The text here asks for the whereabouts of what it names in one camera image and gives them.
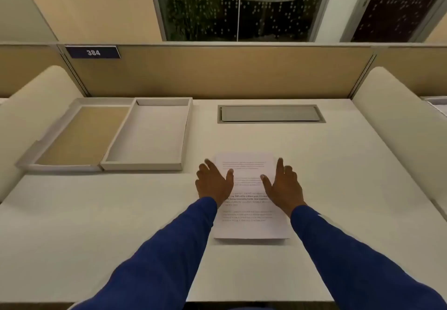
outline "white desk surface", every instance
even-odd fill
[[[327,123],[217,124],[218,104],[317,104]],[[305,200],[447,298],[447,223],[350,100],[195,100],[182,174],[26,175],[0,205],[0,302],[85,299],[196,199],[220,151],[268,151]],[[300,240],[210,237],[189,301],[329,301]]]

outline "paper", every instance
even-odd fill
[[[234,170],[234,188],[217,211],[214,238],[288,238],[287,216],[267,197],[260,175],[274,181],[276,162],[268,153],[221,153],[215,164],[222,176]]]

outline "blue long-sleeve shirt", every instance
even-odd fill
[[[147,240],[107,284],[75,310],[181,310],[217,213],[205,197]],[[397,264],[330,225],[309,206],[291,224],[341,310],[447,309],[433,289]]]

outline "blue sign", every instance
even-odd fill
[[[72,58],[121,58],[116,46],[66,45]]]

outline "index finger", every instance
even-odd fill
[[[209,159],[205,159],[205,163],[210,168],[210,171],[217,171],[217,172],[219,171],[219,170],[217,170],[217,167],[214,165],[214,163],[212,161],[210,161]]]
[[[276,174],[283,174],[284,173],[284,161],[282,158],[278,159],[278,163],[276,163]]]

